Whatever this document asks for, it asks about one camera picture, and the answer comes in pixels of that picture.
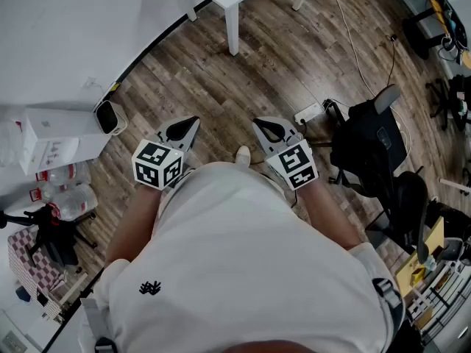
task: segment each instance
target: white t-shirt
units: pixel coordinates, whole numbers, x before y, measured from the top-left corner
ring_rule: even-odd
[[[178,186],[145,249],[95,287],[120,352],[221,352],[254,340],[383,350],[391,316],[372,278],[391,277],[369,243],[345,251],[268,179],[234,164],[205,165]],[[87,336],[80,343],[93,351]]]

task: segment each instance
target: black embroidered logo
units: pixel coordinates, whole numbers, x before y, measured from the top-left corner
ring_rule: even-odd
[[[154,281],[154,284],[151,284],[149,281],[141,285],[139,292],[142,294],[150,293],[151,296],[155,296],[160,292],[160,282],[157,284],[157,281]]]

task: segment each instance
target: person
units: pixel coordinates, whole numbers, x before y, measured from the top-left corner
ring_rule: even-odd
[[[118,351],[386,351],[392,316],[372,279],[391,275],[324,182],[297,190],[310,226],[247,147],[235,161],[198,168],[162,203],[137,189],[93,295]]]

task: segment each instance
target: white shoe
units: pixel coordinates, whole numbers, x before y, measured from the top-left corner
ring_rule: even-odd
[[[241,146],[235,155],[235,163],[248,168],[250,166],[250,149],[247,146]]]

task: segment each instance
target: checkered cloth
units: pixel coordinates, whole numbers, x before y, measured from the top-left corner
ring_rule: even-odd
[[[61,306],[48,297],[49,289],[60,273],[55,269],[51,260],[45,256],[39,248],[34,254],[36,268],[31,263],[26,252],[26,245],[31,249],[35,245],[35,240],[29,228],[23,229],[14,235],[8,237],[8,257],[10,268],[18,277],[20,283],[24,286],[32,299],[34,299],[49,315],[55,318],[61,311]],[[38,290],[46,296],[49,301],[46,306],[42,306],[38,301]]]

